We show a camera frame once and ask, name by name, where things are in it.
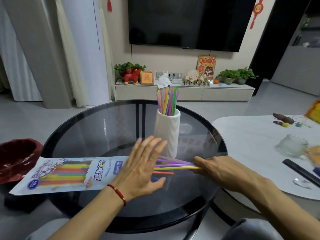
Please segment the white standing air conditioner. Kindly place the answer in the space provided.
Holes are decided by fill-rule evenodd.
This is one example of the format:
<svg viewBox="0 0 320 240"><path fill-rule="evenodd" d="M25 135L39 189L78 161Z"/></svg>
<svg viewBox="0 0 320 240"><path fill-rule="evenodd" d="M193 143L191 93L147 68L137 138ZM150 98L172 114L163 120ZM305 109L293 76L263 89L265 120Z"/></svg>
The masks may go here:
<svg viewBox="0 0 320 240"><path fill-rule="evenodd" d="M79 64L85 108L110 102L99 0L61 0Z"/></svg>

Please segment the round black glass table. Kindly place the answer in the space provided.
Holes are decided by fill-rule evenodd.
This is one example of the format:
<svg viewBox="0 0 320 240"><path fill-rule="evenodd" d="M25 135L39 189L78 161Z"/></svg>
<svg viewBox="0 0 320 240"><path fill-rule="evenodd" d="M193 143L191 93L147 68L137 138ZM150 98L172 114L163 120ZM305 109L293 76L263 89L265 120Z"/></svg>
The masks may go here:
<svg viewBox="0 0 320 240"><path fill-rule="evenodd" d="M154 100L127 100L103 104L75 115L46 141L45 158L128 156L138 138L154 134L158 104ZM181 113L176 159L194 162L226 156L221 135L201 115L177 106ZM106 233L143 234L190 225L184 240L196 234L219 189L209 179L191 170L173 170L162 189L130 201L115 217Z"/></svg>

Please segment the black wall television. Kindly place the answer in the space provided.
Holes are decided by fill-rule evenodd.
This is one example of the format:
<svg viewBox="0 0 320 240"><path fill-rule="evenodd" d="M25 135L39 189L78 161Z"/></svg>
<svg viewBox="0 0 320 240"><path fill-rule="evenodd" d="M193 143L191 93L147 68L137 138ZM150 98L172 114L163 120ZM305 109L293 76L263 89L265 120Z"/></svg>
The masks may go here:
<svg viewBox="0 0 320 240"><path fill-rule="evenodd" d="M135 45L239 52L257 0L127 0Z"/></svg>

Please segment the black comb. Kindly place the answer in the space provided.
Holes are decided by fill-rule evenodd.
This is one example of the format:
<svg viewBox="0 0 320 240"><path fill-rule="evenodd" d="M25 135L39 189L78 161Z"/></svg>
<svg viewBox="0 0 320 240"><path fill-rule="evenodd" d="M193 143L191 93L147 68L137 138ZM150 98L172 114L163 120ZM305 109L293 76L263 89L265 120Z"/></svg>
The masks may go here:
<svg viewBox="0 0 320 240"><path fill-rule="evenodd" d="M312 173L310 173L309 171L307 171L306 169L302 168L301 166L299 166L298 164L294 163L293 161L291 161L288 158L283 160L282 163L284 165L286 165L287 167L289 167L290 169L292 169L293 171L297 172L303 178L309 180L313 185L315 185L318 188L320 188L320 177L317 177L317 176L313 175Z"/></svg>

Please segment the brown elongated object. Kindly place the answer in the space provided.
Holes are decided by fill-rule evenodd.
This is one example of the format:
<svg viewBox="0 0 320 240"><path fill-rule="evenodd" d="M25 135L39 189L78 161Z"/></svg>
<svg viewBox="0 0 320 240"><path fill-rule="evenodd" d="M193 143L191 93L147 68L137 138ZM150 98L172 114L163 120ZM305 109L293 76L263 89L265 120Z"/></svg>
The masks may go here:
<svg viewBox="0 0 320 240"><path fill-rule="evenodd" d="M284 123L288 123L290 125L294 124L294 122L295 122L292 118L287 117L287 116L282 115L282 114L273 113L273 117L276 118L279 121L282 121Z"/></svg>

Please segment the white ribbed holder cup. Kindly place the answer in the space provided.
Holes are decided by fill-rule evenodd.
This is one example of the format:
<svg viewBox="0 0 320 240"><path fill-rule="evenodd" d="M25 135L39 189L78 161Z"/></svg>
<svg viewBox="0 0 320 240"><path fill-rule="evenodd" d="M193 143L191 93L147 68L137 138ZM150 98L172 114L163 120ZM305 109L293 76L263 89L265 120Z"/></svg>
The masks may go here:
<svg viewBox="0 0 320 240"><path fill-rule="evenodd" d="M181 113L175 110L175 115L163 115L157 110L154 126L154 137L167 141L166 147L162 150L161 156L175 159L178 150L178 137L180 128Z"/></svg>

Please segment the green leafy plant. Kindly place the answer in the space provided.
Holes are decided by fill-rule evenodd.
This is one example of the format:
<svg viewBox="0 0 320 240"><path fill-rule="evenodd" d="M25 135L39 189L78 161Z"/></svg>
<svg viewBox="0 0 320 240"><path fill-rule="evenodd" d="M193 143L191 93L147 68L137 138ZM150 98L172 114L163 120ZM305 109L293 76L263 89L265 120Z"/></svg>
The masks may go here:
<svg viewBox="0 0 320 240"><path fill-rule="evenodd" d="M125 76L125 74L127 74L127 71L129 71L129 73L133 72L134 69L140 70L140 71L144 71L146 68L145 65L140 65L140 64L133 64L131 62L127 62L127 63L123 63L123 64L115 64L114 65L114 71L117 75L120 75L122 77Z"/></svg>

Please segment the bunch of upright coloured straws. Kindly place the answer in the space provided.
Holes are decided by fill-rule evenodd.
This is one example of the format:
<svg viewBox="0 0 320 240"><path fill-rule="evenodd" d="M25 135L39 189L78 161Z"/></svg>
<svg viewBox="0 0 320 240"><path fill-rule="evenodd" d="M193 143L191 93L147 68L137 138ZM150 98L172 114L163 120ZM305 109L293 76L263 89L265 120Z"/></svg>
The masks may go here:
<svg viewBox="0 0 320 240"><path fill-rule="evenodd" d="M156 99L160 114L170 117L178 115L177 102L179 94L178 86L172 87L168 85L165 88L158 89Z"/></svg>

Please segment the white crumpled tissue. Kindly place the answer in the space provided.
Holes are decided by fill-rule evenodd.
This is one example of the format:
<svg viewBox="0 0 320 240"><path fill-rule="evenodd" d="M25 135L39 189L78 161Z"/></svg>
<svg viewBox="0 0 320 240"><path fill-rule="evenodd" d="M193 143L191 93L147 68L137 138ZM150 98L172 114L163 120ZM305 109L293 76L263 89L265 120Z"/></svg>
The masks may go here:
<svg viewBox="0 0 320 240"><path fill-rule="evenodd" d="M163 75L160 76L159 79L155 80L154 82L158 86L158 89L166 88L172 84L170 79L168 78L168 73L163 73Z"/></svg>

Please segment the small potted green plant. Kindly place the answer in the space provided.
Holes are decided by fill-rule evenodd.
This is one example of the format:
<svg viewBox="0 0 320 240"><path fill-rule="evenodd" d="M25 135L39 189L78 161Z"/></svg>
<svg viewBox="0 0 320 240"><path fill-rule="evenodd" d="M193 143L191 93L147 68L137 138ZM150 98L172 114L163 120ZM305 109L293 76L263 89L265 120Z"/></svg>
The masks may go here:
<svg viewBox="0 0 320 240"><path fill-rule="evenodd" d="M254 74L251 68L247 68L247 67L242 69L240 68L236 72L238 75L236 83L238 85L244 85L248 79L256 79L259 77L258 75Z"/></svg>
<svg viewBox="0 0 320 240"><path fill-rule="evenodd" d="M234 82L234 80L238 78L238 76L239 76L238 70L226 69L220 72L216 77L216 79L221 83L225 83L226 85L231 85Z"/></svg>

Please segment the person's left hand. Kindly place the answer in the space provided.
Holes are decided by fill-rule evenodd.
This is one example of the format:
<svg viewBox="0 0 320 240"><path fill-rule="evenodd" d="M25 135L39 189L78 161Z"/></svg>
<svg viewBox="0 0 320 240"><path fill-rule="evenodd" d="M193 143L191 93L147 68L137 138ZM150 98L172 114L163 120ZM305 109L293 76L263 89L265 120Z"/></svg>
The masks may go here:
<svg viewBox="0 0 320 240"><path fill-rule="evenodd" d="M146 145L148 139L143 141L143 153L141 158L129 158L124 166L112 181L111 185L115 187L123 196L126 202L130 200L153 193L157 189L150 189L150 179L156 165L156 161L146 160ZM157 147L159 155L166 147L167 141L162 140Z"/></svg>

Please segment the red horse figurine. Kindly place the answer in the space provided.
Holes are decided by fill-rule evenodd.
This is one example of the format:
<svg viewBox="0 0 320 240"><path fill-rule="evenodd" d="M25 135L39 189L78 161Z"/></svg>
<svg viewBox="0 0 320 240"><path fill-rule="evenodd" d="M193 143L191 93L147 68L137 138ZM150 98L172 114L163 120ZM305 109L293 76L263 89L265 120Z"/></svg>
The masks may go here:
<svg viewBox="0 0 320 240"><path fill-rule="evenodd" d="M124 84L128 85L130 81L133 81L134 85L138 84L138 78L139 75L141 74L141 69L140 68L129 68L126 69L126 74L124 76Z"/></svg>

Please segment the white rainbow-print straw packet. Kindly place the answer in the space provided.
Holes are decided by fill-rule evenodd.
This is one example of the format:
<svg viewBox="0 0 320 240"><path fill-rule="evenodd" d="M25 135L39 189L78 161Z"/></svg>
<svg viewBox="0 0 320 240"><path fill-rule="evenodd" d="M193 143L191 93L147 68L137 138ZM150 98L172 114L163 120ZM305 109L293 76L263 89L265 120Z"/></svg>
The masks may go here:
<svg viewBox="0 0 320 240"><path fill-rule="evenodd" d="M129 156L44 158L24 176L10 194L14 196L101 190L110 184Z"/></svg>

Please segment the person's left forearm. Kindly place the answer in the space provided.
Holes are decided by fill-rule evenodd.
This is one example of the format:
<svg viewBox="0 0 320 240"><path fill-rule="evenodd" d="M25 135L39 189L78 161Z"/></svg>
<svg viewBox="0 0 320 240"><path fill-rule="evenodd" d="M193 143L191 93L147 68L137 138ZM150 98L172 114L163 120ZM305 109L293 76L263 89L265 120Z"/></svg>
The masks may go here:
<svg viewBox="0 0 320 240"><path fill-rule="evenodd" d="M125 206L125 201L115 187L107 186L48 240L98 240Z"/></svg>

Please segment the cartoon character poster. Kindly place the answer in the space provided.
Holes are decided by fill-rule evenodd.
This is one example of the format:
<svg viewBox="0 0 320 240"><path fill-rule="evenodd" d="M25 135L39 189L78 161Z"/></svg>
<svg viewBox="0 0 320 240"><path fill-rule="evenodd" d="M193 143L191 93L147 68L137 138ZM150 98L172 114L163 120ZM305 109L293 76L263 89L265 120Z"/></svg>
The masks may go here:
<svg viewBox="0 0 320 240"><path fill-rule="evenodd" d="M217 56L199 55L196 69L201 76L206 75L207 78L214 77Z"/></svg>

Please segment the beige curtain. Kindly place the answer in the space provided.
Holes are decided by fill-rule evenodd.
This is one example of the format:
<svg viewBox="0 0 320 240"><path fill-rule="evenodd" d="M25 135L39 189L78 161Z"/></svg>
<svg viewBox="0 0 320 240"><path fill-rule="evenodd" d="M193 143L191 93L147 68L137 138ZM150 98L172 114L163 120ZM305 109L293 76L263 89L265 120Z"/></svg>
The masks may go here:
<svg viewBox="0 0 320 240"><path fill-rule="evenodd" d="M74 100L55 0L2 0L47 109Z"/></svg>

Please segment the person's right hand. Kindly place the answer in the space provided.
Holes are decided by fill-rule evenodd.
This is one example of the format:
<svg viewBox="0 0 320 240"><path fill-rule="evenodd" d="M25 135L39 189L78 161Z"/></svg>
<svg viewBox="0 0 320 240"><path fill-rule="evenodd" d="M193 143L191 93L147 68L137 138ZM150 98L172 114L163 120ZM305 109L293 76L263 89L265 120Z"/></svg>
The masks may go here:
<svg viewBox="0 0 320 240"><path fill-rule="evenodd" d="M259 186L263 177L230 156L215 156L212 159L212 176L205 176L224 189L248 194Z"/></svg>

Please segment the round cream decorative ornament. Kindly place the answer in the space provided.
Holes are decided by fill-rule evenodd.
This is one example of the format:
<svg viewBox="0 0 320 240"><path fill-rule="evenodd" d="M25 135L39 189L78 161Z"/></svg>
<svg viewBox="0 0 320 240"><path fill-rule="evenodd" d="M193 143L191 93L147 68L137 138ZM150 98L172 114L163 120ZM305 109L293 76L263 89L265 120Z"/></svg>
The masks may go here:
<svg viewBox="0 0 320 240"><path fill-rule="evenodd" d="M185 75L185 81L197 82L200 77L200 72L197 69L191 69Z"/></svg>

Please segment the bundle of purple yellow straws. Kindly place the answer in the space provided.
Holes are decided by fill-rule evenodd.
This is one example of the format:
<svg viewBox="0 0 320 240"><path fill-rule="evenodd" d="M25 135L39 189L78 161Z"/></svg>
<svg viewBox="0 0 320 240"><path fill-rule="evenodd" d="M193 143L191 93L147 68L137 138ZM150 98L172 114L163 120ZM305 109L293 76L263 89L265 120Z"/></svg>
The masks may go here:
<svg viewBox="0 0 320 240"><path fill-rule="evenodd" d="M155 171L165 171L165 170L202 170L202 168L194 165L191 162L174 159L170 157L160 156L157 159L157 163L154 170Z"/></svg>

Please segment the dark red waste bin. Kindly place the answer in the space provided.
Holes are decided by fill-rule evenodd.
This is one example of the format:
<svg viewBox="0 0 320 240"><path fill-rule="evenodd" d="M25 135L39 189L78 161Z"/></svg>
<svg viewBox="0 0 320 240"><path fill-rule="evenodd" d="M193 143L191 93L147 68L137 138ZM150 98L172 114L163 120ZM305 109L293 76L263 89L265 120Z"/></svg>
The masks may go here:
<svg viewBox="0 0 320 240"><path fill-rule="evenodd" d="M43 145L31 138L0 144L0 185L22 180L36 165Z"/></svg>

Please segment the red hanging knot ornament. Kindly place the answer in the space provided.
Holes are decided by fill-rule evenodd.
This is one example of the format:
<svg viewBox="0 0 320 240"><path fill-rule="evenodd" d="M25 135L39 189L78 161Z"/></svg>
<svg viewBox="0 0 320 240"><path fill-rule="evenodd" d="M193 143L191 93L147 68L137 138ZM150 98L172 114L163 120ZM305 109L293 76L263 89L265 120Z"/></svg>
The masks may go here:
<svg viewBox="0 0 320 240"><path fill-rule="evenodd" d="M254 9L253 9L253 19L250 25L250 29L253 29L255 20L257 16L263 11L264 6L263 6L263 0L258 0L258 2L255 4Z"/></svg>

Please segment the white sheer curtain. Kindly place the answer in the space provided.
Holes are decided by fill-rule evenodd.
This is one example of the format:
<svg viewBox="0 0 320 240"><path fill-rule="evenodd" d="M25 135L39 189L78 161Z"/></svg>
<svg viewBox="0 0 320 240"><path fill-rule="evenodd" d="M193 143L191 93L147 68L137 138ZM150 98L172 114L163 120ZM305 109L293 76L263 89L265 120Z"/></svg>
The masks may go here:
<svg viewBox="0 0 320 240"><path fill-rule="evenodd" d="M42 102L7 10L0 0L0 55L16 102Z"/></svg>

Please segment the row of small figurines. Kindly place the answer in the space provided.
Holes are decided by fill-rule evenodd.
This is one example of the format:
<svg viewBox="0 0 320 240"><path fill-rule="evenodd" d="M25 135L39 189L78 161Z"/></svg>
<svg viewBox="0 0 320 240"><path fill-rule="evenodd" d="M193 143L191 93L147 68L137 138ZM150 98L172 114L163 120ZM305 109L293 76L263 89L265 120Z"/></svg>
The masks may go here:
<svg viewBox="0 0 320 240"><path fill-rule="evenodd" d="M210 87L214 80L184 80L182 86L192 86L192 87Z"/></svg>

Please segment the white oval table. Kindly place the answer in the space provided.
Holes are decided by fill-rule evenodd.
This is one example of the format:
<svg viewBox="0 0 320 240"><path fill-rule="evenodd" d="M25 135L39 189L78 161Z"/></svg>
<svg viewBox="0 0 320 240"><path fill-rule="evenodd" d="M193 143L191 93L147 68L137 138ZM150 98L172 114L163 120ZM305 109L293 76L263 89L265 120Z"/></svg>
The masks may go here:
<svg viewBox="0 0 320 240"><path fill-rule="evenodd" d="M291 195L320 201L320 188L312 183L307 188L294 183L294 179L304 180L294 170L282 163L289 158L314 175L313 166L305 157L293 158L277 149L279 142L288 134L306 140L310 146L320 145L320 125L310 119L303 125L288 128L273 123L275 118L267 116L230 116L212 122L223 138L227 153L251 170L273 181L283 192Z"/></svg>

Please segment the person's grey trousers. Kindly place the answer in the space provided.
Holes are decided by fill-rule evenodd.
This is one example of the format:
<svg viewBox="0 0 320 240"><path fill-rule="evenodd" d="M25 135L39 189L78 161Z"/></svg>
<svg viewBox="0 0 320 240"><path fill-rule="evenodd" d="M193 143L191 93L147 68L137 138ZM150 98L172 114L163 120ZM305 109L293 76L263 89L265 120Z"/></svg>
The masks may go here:
<svg viewBox="0 0 320 240"><path fill-rule="evenodd" d="M29 234L24 240L47 240L69 219L52 220ZM224 234L221 240L284 240L270 222L258 218L242 218Z"/></svg>

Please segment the gold framed picture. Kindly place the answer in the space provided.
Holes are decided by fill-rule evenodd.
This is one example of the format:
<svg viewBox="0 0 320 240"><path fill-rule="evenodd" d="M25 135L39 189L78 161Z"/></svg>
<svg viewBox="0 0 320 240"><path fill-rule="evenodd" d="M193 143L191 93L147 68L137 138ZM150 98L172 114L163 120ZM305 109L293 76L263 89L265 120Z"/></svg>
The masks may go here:
<svg viewBox="0 0 320 240"><path fill-rule="evenodd" d="M154 84L153 72L152 71L141 71L140 84L141 85L153 85Z"/></svg>

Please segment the clear glass mug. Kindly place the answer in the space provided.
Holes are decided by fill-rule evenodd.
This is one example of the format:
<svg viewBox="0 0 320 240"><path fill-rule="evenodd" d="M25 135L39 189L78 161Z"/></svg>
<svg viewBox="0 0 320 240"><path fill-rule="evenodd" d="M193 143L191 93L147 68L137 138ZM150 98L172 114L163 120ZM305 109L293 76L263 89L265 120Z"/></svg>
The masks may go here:
<svg viewBox="0 0 320 240"><path fill-rule="evenodd" d="M283 154L293 158L298 158L305 155L306 150L310 147L309 143L305 139L288 134L276 145L276 148Z"/></svg>

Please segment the person's right forearm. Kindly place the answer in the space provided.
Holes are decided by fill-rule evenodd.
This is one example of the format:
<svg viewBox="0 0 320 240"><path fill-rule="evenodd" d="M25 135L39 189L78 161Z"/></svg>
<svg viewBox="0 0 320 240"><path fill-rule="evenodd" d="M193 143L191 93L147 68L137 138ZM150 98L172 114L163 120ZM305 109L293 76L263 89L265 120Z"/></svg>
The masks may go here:
<svg viewBox="0 0 320 240"><path fill-rule="evenodd" d="M303 210L269 179L239 181L245 195L284 240L320 240L320 221Z"/></svg>

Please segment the clear plastic piece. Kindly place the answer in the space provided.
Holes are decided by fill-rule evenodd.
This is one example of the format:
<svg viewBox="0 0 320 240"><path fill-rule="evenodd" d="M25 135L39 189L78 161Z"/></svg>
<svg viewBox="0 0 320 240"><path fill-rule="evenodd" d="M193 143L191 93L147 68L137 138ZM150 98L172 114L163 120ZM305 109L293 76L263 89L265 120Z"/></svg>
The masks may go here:
<svg viewBox="0 0 320 240"><path fill-rule="evenodd" d="M298 178L295 178L294 180L293 180L293 183L295 184L295 185L298 185L298 186L300 186L300 187L302 187L302 188L305 188L305 189L309 189L309 190L311 190L312 188L311 188L311 183L309 182L309 181L307 181L307 180L299 180Z"/></svg>

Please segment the yellow orange blurred object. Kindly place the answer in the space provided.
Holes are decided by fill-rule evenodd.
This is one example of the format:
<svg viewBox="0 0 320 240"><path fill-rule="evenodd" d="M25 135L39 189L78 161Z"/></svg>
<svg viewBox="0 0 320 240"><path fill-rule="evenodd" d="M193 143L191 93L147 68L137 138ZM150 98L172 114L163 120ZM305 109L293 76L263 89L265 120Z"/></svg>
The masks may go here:
<svg viewBox="0 0 320 240"><path fill-rule="evenodd" d="M304 115L308 119L320 124L320 99L316 100Z"/></svg>

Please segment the white low media cabinet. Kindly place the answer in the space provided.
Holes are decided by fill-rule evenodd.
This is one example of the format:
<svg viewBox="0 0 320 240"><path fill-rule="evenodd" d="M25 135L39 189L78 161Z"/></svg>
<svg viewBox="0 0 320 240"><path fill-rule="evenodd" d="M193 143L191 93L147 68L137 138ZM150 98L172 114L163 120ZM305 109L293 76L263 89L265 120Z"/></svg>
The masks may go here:
<svg viewBox="0 0 320 240"><path fill-rule="evenodd" d="M179 87L178 101L181 102L248 102L254 93L254 88L248 85L231 84L219 86L212 84L210 87L192 87L173 84ZM114 86L115 99L123 100L156 100L158 86L128 84L120 79Z"/></svg>

